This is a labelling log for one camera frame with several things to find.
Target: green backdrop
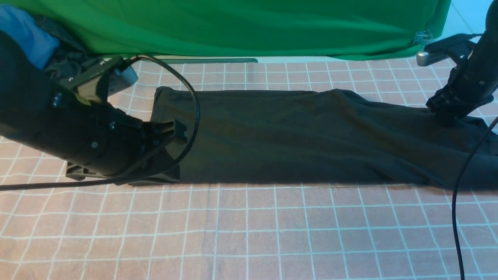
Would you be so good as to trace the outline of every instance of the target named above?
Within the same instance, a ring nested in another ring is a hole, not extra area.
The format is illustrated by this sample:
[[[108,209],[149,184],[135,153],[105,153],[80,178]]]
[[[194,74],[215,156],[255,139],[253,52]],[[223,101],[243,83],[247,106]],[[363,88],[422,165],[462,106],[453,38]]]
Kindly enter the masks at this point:
[[[50,16],[99,54],[192,56],[414,54],[441,35],[451,0],[7,0]]]

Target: dark gray cloth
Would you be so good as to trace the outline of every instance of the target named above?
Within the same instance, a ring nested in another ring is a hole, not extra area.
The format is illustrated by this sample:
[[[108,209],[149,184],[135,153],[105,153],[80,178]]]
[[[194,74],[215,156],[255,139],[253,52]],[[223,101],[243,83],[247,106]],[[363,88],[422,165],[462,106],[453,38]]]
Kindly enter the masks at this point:
[[[102,60],[100,57],[89,55],[86,47],[60,23],[44,15],[31,16],[38,27],[60,42],[60,46],[43,69],[51,80],[60,82],[74,78]]]
[[[452,188],[482,119],[452,128],[427,109],[369,102],[348,90],[199,92],[198,137],[181,162],[183,183],[414,183]],[[152,121],[193,126],[186,92],[160,87]],[[173,156],[184,146],[171,146]],[[495,188],[498,137],[475,155],[462,188]]]

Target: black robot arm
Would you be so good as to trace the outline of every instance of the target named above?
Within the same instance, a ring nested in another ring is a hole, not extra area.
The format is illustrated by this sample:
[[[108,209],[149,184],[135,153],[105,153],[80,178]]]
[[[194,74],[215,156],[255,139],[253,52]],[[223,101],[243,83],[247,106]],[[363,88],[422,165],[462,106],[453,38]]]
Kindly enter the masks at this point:
[[[115,57],[62,86],[0,31],[0,135],[66,160],[66,175],[75,180],[144,177],[127,182],[132,185],[177,181],[179,166],[172,166],[164,147],[172,141],[186,143],[186,127],[177,120],[143,122],[107,102],[111,70],[137,60]]]
[[[421,66],[447,57],[457,64],[451,70],[448,84],[426,104],[442,126],[451,126],[493,101],[493,92],[498,87],[498,0],[491,3],[486,15],[486,30],[480,35],[475,44],[469,41],[472,35],[457,34],[425,46],[417,56]]]

